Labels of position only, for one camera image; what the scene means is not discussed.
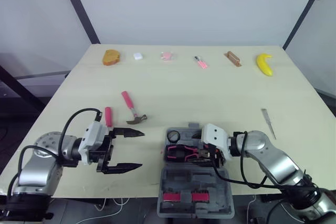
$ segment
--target yellow banana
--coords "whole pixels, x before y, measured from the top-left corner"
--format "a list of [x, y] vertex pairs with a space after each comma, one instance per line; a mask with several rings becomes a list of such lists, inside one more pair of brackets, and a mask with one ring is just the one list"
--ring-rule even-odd
[[271, 58], [271, 57], [272, 57], [272, 55], [268, 55], [268, 54], [261, 54], [261, 55], [258, 55], [258, 57], [257, 57], [258, 67], [267, 76], [273, 76], [272, 69], [266, 63], [266, 58]]

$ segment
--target wooden table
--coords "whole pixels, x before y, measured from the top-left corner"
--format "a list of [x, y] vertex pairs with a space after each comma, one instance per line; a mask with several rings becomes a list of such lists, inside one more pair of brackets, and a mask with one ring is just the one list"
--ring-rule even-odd
[[[102, 64], [107, 49], [120, 51], [118, 64]], [[241, 67], [223, 56], [229, 50], [241, 59]], [[160, 58], [163, 51], [174, 52], [174, 59], [164, 62]], [[144, 59], [136, 61], [135, 52], [141, 52]], [[256, 65], [256, 56], [263, 52], [273, 55], [268, 60], [273, 77], [264, 75]], [[201, 56], [208, 68], [200, 68], [193, 56]], [[139, 114], [148, 116], [147, 121], [133, 126], [146, 136], [115, 139], [110, 165], [133, 162], [143, 166], [120, 175], [96, 173], [96, 164], [65, 168], [54, 197], [157, 197], [164, 166], [161, 150], [165, 131], [172, 126], [187, 127], [188, 122], [213, 123], [229, 134], [263, 131], [277, 148], [307, 170], [313, 182], [336, 189], [335, 117], [280, 47], [91, 45], [1, 174], [0, 192], [6, 193], [16, 173], [20, 150], [44, 133], [61, 131], [77, 110], [94, 107], [103, 111], [111, 106], [114, 125], [127, 127], [126, 120], [131, 120], [132, 114], [121, 96], [124, 90]], [[260, 108], [267, 108], [277, 140]], [[82, 137], [93, 118], [90, 112], [76, 117], [67, 134]], [[25, 162], [30, 155], [31, 151], [27, 151]], [[258, 164], [252, 159], [244, 163], [248, 180], [260, 182], [263, 173]], [[241, 180], [239, 158], [225, 167], [231, 178]], [[234, 195], [279, 192], [236, 184], [232, 184], [232, 191]]]

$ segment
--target white cable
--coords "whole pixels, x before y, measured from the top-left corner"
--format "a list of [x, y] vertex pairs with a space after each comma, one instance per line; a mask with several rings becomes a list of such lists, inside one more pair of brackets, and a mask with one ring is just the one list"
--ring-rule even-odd
[[291, 215], [290, 213], [289, 213], [289, 211], [287, 211], [287, 209], [283, 206], [283, 204], [280, 204], [281, 205], [281, 207], [283, 208], [283, 210], [290, 216], [290, 217], [292, 217], [294, 220], [296, 220], [296, 221], [299, 221], [299, 222], [301, 222], [301, 223], [304, 223], [304, 221], [302, 221], [302, 220], [299, 220], [299, 219], [297, 219], [297, 218], [295, 218], [293, 215]]
[[248, 224], [248, 211], [249, 211], [249, 209], [250, 209], [250, 205], [251, 205], [251, 203], [253, 203], [254, 201], [256, 201], [256, 199], [257, 199], [257, 196], [254, 195], [254, 199], [251, 200], [251, 201], [248, 203], [248, 205], [247, 205], [247, 211], [246, 211], [246, 223], [247, 223], [247, 224]]
[[103, 205], [102, 205], [101, 208], [98, 208], [97, 205], [94, 205], [94, 206], [95, 206], [95, 208], [96, 208], [97, 211], [101, 212], [101, 211], [103, 211], [103, 209], [105, 207], [105, 203], [106, 203], [106, 198], [104, 199], [104, 203], [103, 203]]
[[128, 198], [127, 200], [126, 200], [126, 202], [123, 204], [122, 203], [122, 201], [121, 201], [121, 203], [118, 203], [115, 199], [113, 199], [113, 201], [114, 201], [114, 203], [116, 204], [116, 205], [118, 205], [118, 206], [121, 206], [121, 205], [126, 205], [127, 204], [127, 202], [130, 200], [130, 198]]
[[118, 211], [118, 212], [115, 212], [115, 213], [113, 213], [113, 214], [105, 215], [105, 216], [98, 216], [98, 217], [87, 218], [87, 219], [78, 221], [76, 224], [80, 224], [80, 223], [82, 223], [82, 222], [84, 222], [84, 221], [87, 221], [87, 220], [94, 220], [94, 219], [100, 219], [100, 218], [111, 217], [111, 216], [113, 216], [113, 215], [117, 215], [118, 213], [121, 212], [121, 210], [122, 210], [122, 206], [123, 206], [123, 204], [120, 206], [119, 211]]

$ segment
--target white eraser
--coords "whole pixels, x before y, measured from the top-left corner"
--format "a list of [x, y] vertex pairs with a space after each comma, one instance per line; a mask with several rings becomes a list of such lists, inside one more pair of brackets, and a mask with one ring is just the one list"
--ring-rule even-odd
[[139, 53], [139, 52], [136, 52], [136, 53], [134, 54], [134, 58], [135, 58], [136, 60], [142, 60], [142, 54]]

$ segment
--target black pole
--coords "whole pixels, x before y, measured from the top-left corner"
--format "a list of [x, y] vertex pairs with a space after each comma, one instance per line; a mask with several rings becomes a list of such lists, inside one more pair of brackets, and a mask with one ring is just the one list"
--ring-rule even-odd
[[45, 108], [45, 104], [36, 96], [30, 93], [21, 83], [19, 83], [11, 74], [9, 74], [2, 66], [0, 66], [0, 81], [3, 81], [15, 93], [22, 97], [26, 102], [36, 108], [39, 112]]
[[287, 49], [289, 43], [292, 41], [294, 35], [298, 31], [299, 27], [301, 26], [304, 18], [306, 17], [308, 11], [310, 10], [310, 8], [311, 8], [311, 6], [313, 5], [314, 2], [315, 2], [315, 0], [308, 0], [308, 3], [306, 4], [306, 7], [303, 9], [303, 12], [301, 13], [301, 15], [300, 15], [298, 21], [296, 22], [293, 30], [290, 32], [284, 46], [282, 47], [284, 50]]
[[77, 16], [82, 23], [84, 30], [86, 34], [88, 35], [90, 41], [92, 44], [100, 44], [100, 41], [98, 39], [98, 36], [96, 34], [95, 29], [93, 28], [91, 21], [89, 19], [88, 14], [86, 13], [84, 6], [81, 2], [81, 0], [70, 0], [76, 13]]

